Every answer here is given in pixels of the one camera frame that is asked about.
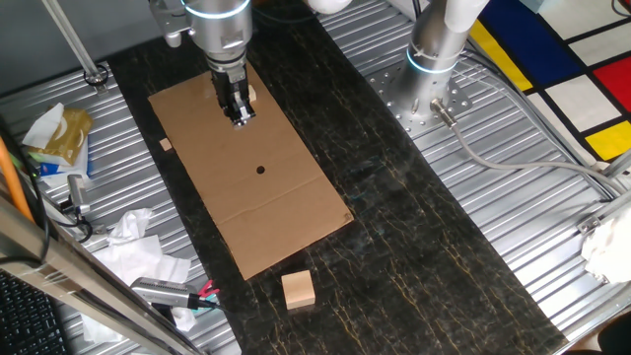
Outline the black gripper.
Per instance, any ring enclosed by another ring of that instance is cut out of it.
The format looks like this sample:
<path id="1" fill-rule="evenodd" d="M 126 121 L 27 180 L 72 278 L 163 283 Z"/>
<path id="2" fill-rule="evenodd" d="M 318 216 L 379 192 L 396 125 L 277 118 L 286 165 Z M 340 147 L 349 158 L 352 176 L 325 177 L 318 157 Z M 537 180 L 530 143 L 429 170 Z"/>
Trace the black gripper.
<path id="1" fill-rule="evenodd" d="M 212 82 L 220 105 L 228 105 L 228 117 L 235 128 L 256 116 L 250 104 L 245 65 L 227 71 L 212 70 Z"/>

